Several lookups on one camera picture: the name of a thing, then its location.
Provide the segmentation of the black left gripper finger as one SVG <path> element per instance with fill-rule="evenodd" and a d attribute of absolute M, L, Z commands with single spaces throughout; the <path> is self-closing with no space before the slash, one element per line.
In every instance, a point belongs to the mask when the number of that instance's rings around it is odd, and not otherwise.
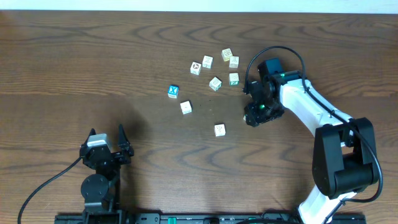
<path fill-rule="evenodd" d="M 95 131 L 94 128 L 91 128 L 91 130 L 90 130 L 90 132 L 89 132 L 89 135 L 88 135 L 88 137 L 87 137 L 87 139 L 86 139 L 86 144 L 88 144 L 89 138 L 90 138 L 91 136 L 93 136 L 93 135 L 96 135 L 96 131 Z"/>
<path fill-rule="evenodd" d="M 126 133 L 124 131 L 123 125 L 120 124 L 118 127 L 119 135 L 118 135 L 118 146 L 121 149 L 129 149 L 131 144 L 126 137 Z"/>

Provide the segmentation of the green Z letter block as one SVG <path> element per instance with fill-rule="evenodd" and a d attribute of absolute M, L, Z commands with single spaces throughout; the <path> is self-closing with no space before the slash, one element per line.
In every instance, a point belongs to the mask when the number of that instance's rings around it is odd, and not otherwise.
<path fill-rule="evenodd" d="M 231 86 L 239 85 L 239 73 L 230 73 L 229 74 L 229 84 Z"/>

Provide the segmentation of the wooden block with brown drawing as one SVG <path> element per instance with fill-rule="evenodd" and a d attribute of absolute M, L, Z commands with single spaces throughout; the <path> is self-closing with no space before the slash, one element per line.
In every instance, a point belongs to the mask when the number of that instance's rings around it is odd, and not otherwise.
<path fill-rule="evenodd" d="M 215 136 L 220 137 L 226 134 L 225 125 L 224 124 L 216 124 L 214 126 Z"/>

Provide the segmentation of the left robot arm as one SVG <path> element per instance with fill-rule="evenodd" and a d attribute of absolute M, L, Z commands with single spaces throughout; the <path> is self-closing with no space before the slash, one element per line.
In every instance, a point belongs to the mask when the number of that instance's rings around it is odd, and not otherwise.
<path fill-rule="evenodd" d="M 130 164 L 134 150 L 119 125 L 118 147 L 120 151 L 111 152 L 110 141 L 106 134 L 97 134 L 92 129 L 86 141 L 81 145 L 80 157 L 83 164 L 93 169 L 81 185 L 81 194 L 85 199 L 82 214 L 84 224 L 130 224 L 135 222 L 134 215 L 120 208 L 120 172 L 121 166 Z"/>

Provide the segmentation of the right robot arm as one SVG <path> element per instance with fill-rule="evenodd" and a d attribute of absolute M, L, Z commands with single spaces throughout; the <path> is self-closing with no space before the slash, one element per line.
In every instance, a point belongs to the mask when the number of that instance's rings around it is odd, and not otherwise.
<path fill-rule="evenodd" d="M 253 127 L 291 110 L 314 136 L 312 175 L 315 186 L 296 211 L 262 215 L 160 215 L 141 213 L 130 223 L 365 223 L 363 215 L 338 214 L 347 202 L 372 184 L 382 189 L 374 129 L 367 118 L 353 119 L 322 97 L 301 75 L 265 75 L 245 82 L 253 101 L 245 122 Z"/>

